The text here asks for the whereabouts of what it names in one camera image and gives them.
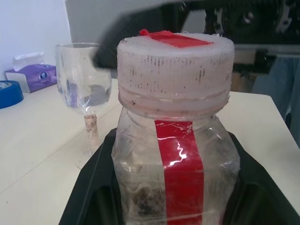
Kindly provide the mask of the clear wine glass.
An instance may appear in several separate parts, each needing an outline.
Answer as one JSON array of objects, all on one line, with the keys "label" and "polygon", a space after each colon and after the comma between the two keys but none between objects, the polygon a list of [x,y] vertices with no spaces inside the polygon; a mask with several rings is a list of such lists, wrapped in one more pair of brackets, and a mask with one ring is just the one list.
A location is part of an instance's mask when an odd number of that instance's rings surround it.
[{"label": "clear wine glass", "polygon": [[97,113],[111,96],[111,71],[93,64],[97,49],[94,43],[71,43],[57,45],[55,50],[58,92],[66,107],[84,117],[89,140],[75,162],[79,169],[100,146]]}]

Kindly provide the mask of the dark grey panel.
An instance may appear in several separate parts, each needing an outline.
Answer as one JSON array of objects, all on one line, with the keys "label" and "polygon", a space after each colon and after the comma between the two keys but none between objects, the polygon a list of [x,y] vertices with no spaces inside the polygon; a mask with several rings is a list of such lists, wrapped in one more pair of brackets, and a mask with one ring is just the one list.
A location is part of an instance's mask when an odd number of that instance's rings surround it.
[{"label": "dark grey panel", "polygon": [[73,43],[96,43],[124,13],[161,5],[165,0],[65,0]]}]

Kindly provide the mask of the purple tissue box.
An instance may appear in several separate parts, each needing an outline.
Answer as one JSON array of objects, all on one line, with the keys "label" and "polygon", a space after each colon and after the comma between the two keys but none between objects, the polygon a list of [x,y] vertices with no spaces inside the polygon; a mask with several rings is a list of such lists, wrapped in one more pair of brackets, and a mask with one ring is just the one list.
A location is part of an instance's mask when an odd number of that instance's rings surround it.
[{"label": "purple tissue box", "polygon": [[43,52],[13,57],[13,68],[5,71],[8,80],[19,82],[23,93],[32,93],[57,83],[56,67],[46,64]]}]

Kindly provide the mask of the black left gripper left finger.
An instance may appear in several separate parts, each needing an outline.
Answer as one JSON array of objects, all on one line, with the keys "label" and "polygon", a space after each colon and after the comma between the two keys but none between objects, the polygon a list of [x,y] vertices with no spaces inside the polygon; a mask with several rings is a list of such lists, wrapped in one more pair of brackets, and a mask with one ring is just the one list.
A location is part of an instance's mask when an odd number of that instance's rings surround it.
[{"label": "black left gripper left finger", "polygon": [[111,157],[116,129],[81,169],[59,225],[124,225]]}]

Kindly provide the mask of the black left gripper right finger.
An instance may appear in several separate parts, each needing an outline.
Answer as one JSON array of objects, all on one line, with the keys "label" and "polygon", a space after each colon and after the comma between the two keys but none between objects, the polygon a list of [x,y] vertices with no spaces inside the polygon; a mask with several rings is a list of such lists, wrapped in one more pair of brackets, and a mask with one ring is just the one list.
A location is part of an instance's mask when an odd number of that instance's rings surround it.
[{"label": "black left gripper right finger", "polygon": [[240,171],[224,225],[300,225],[300,216],[265,168],[229,134],[240,156]]}]

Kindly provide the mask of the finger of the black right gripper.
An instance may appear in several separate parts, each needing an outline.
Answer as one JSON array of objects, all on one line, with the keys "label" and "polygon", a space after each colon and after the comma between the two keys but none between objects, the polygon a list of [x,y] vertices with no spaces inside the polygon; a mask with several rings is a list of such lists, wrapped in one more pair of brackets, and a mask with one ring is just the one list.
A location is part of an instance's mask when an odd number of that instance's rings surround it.
[{"label": "finger of the black right gripper", "polygon": [[93,65],[97,68],[116,68],[117,46],[121,40],[136,37],[143,29],[150,33],[163,30],[179,32],[184,20],[183,2],[167,3],[123,14],[100,36],[99,46],[92,56]]}]

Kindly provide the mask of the white ribbed bottle cap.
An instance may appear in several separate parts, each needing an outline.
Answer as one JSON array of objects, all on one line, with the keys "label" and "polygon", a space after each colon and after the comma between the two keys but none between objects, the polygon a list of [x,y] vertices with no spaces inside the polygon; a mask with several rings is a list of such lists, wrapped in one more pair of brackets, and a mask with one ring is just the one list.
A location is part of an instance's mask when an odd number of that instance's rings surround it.
[{"label": "white ribbed bottle cap", "polygon": [[128,37],[117,47],[120,103],[137,113],[197,116],[229,100],[234,43],[198,33]]}]

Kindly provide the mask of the blue tape roll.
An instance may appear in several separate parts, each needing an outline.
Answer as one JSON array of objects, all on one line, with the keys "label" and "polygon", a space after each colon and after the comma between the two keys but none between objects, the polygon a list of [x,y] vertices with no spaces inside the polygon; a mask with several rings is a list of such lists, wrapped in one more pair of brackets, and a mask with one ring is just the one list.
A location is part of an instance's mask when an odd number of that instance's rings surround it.
[{"label": "blue tape roll", "polygon": [[17,81],[0,81],[0,109],[23,101],[21,86]]}]

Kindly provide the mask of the silver metal rail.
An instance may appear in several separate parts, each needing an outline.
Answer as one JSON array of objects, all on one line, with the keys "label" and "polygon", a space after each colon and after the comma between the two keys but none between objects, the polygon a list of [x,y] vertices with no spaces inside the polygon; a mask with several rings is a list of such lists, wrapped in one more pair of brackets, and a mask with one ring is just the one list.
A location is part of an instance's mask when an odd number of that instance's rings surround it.
[{"label": "silver metal rail", "polygon": [[267,51],[272,54],[300,55],[300,45],[235,44],[238,50]]}]

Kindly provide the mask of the person in blue jeans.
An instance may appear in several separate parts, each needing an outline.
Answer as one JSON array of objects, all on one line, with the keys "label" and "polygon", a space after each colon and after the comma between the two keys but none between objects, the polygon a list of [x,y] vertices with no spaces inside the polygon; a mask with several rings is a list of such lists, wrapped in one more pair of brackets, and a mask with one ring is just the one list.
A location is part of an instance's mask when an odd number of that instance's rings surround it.
[{"label": "person in blue jeans", "polygon": [[290,109],[290,133],[300,148],[300,58],[277,58],[270,71],[270,83],[270,96],[283,119]]}]

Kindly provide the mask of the clear plastic bottle red tape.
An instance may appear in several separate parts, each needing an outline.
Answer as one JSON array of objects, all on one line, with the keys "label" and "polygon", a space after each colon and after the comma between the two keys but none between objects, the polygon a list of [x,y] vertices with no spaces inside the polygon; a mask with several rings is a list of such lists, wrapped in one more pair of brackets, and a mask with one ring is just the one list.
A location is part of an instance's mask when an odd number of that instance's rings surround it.
[{"label": "clear plastic bottle red tape", "polygon": [[222,225],[240,170],[215,111],[163,121],[123,108],[112,159],[124,225]]}]

